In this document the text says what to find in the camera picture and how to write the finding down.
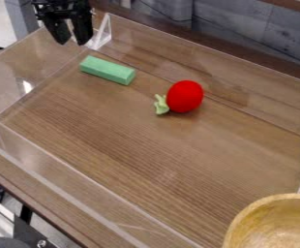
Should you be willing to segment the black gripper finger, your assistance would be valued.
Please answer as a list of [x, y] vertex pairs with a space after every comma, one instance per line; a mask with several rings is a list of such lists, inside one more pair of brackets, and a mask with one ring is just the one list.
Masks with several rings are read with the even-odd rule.
[[43, 22], [56, 42], [64, 45], [71, 38], [65, 21], [53, 15], [45, 15]]
[[92, 14], [89, 11], [77, 13], [72, 19], [73, 35], [80, 46], [85, 45], [93, 37]]

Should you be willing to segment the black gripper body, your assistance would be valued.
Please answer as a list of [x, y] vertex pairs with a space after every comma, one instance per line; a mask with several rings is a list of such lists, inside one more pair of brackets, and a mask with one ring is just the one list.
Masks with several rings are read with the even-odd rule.
[[72, 19], [91, 13], [88, 0], [31, 0], [39, 19]]

